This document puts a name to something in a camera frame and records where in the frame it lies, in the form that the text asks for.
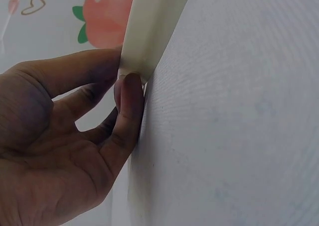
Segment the white wall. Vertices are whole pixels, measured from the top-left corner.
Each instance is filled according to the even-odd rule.
[[[189,0],[148,99],[132,226],[319,224],[319,0]]]

